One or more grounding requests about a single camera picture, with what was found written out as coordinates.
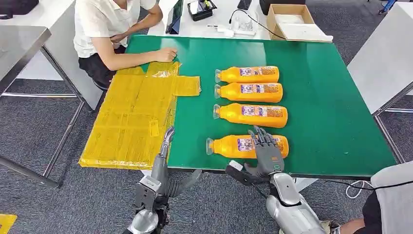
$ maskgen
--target table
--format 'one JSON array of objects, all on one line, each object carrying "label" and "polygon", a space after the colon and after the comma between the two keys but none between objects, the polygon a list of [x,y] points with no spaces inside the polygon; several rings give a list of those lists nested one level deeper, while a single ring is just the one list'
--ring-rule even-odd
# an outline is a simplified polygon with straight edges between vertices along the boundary
[{"label": "table", "polygon": [[[45,43],[48,51],[88,105],[95,109],[102,91],[96,87],[86,72],[79,68],[77,52],[73,47],[74,20],[75,0],[39,0],[39,4],[27,15],[14,15],[12,19],[0,20],[0,25],[47,27],[51,32]],[[34,55],[17,78],[62,80],[40,51]]]},{"label": "table", "polygon": [[[1,26],[0,32],[2,37],[0,38],[0,97],[12,96],[19,98],[76,98],[80,100],[75,114],[73,115],[63,137],[61,138],[56,150],[54,151],[46,170],[42,175],[13,162],[3,156],[0,156],[0,164],[22,173],[32,179],[35,179],[50,187],[58,187],[59,184],[51,179],[48,179],[50,171],[55,165],[57,158],[74,126],[76,120],[80,114],[80,111],[84,107],[86,100],[76,89],[73,83],[69,80],[66,73],[62,70],[60,65],[56,62],[49,50],[44,46],[46,40],[50,37],[51,33],[46,27],[36,26]],[[73,94],[20,94],[20,93],[8,93],[7,88],[15,80],[16,76],[27,65],[30,59],[38,52],[41,51],[51,65],[55,68],[56,72],[69,86]]]},{"label": "table", "polygon": [[[411,109],[390,108],[406,94],[413,95],[412,27],[413,3],[396,2],[347,67],[401,163],[406,160],[379,115],[383,111],[413,113]],[[386,58],[385,63],[378,65],[377,58]]]},{"label": "table", "polygon": [[[159,6],[162,9],[162,13],[164,17],[162,21],[157,24],[156,26],[152,27],[148,31],[148,35],[154,36],[164,36],[165,30],[168,22],[168,15],[170,10],[173,8],[177,0],[160,0]],[[198,37],[198,38],[227,38],[224,36],[223,33],[218,33],[214,28],[207,27],[207,25],[228,25],[229,18],[231,17],[232,12],[237,9],[237,5],[240,2],[239,0],[214,0],[214,4],[217,6],[217,9],[213,10],[213,15],[206,19],[200,21],[193,21],[191,16],[189,15],[189,11],[187,8],[187,3],[190,0],[184,0],[184,6],[181,16],[181,23],[179,34],[177,35],[170,35],[175,37]],[[252,0],[249,9],[247,12],[260,22],[262,25],[266,26],[266,16],[263,14],[260,1],[259,0]],[[234,18],[236,16],[247,17],[242,12],[236,12],[234,14]],[[235,35],[234,38],[238,39],[269,39],[269,32],[266,31],[264,28],[260,27],[256,23],[253,22],[253,29],[256,31],[255,36],[242,36],[242,35]]]},{"label": "table", "polygon": [[295,177],[367,179],[395,164],[333,44],[134,36],[127,52],[141,53],[165,46],[178,48],[180,74],[200,76],[202,88],[198,97],[178,98],[169,167],[225,169],[230,159],[207,156],[206,138],[245,135],[251,126],[212,118],[214,104],[231,103],[214,98],[214,71],[263,65],[276,65],[281,73],[285,93],[279,104],[287,107],[289,120],[282,129],[266,130],[289,140],[287,173]]}]

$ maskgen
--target white shirt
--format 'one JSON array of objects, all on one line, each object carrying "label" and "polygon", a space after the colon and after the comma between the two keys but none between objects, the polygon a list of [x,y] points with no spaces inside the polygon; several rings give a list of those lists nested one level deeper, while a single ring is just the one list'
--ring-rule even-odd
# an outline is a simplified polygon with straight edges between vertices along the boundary
[{"label": "white shirt", "polygon": [[[386,167],[371,179],[373,187],[395,185],[413,180],[413,161]],[[412,233],[413,184],[377,189],[383,234]]]},{"label": "white shirt", "polygon": [[[73,43],[80,58],[97,53],[91,38],[109,38],[126,32],[138,22],[140,7],[152,9],[156,0],[127,0],[122,9],[113,0],[76,0],[75,38]],[[124,38],[120,44],[128,46]]]}]

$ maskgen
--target gray table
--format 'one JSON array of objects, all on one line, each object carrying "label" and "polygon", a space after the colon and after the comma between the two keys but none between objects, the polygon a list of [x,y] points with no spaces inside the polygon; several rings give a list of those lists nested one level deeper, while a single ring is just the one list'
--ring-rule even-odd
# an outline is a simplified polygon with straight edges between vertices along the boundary
[{"label": "gray table", "polygon": [[[52,155],[52,158],[50,159],[49,164],[46,167],[46,170],[42,175],[0,155],[0,164],[46,184],[47,186],[56,188],[59,184],[49,179],[48,176],[55,165],[74,124],[76,123],[80,111],[84,105],[87,105],[87,103],[80,92],[75,88],[73,83],[69,80],[60,65],[53,58],[52,54],[45,47],[44,44],[51,35],[49,29],[46,27],[36,26],[0,25],[0,34],[0,97],[8,96],[14,98],[35,99],[77,98],[80,100],[80,104],[78,105],[75,114],[73,115],[65,133],[63,134],[63,137],[61,138]],[[67,86],[73,92],[72,94],[22,94],[6,92],[7,88],[13,83],[17,75],[39,50],[65,81]]]}]

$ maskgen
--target gray carpet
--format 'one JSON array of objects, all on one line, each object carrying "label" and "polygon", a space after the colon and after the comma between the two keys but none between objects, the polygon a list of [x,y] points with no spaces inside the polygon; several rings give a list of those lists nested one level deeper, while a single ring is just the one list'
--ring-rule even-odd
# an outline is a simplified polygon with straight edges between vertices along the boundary
[{"label": "gray carpet", "polygon": [[[316,23],[334,42],[346,64],[374,31],[383,16],[380,2],[362,0],[308,0]],[[13,91],[66,92],[60,81],[20,80]],[[0,99],[0,154],[42,172],[70,121],[76,101]],[[398,107],[409,107],[406,97]],[[383,119],[402,154],[413,160],[413,117],[384,113]],[[96,113],[83,110],[51,178],[63,183],[50,189],[0,166],[0,213],[17,214],[11,234],[121,233],[131,222],[134,185],[139,171],[81,168],[77,161]],[[186,173],[173,173],[176,178]],[[368,196],[344,194],[345,186],[319,180],[302,191],[320,219],[344,223],[361,217]],[[171,222],[166,234],[276,233],[278,227],[265,210],[263,198],[226,175],[204,173],[200,181],[170,200]]]}]

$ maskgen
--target orange bottle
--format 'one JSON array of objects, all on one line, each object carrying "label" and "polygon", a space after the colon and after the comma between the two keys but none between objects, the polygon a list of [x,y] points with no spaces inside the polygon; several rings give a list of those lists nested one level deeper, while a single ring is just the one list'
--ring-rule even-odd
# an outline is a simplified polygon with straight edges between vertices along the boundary
[{"label": "orange bottle", "polygon": [[287,109],[282,106],[243,105],[233,103],[228,106],[214,105],[214,119],[224,118],[229,122],[282,128],[286,125]]},{"label": "orange bottle", "polygon": [[215,81],[225,81],[228,83],[256,83],[256,82],[277,82],[280,77],[278,67],[230,67],[226,70],[215,70]]},{"label": "orange bottle", "polygon": [[215,85],[215,98],[227,98],[231,101],[279,102],[282,98],[280,83],[230,83],[225,86]]},{"label": "orange bottle", "polygon": [[[273,135],[281,156],[286,158],[288,155],[288,141],[284,136]],[[226,136],[219,140],[206,139],[206,154],[220,154],[229,158],[257,158],[255,147],[250,135]]]}]

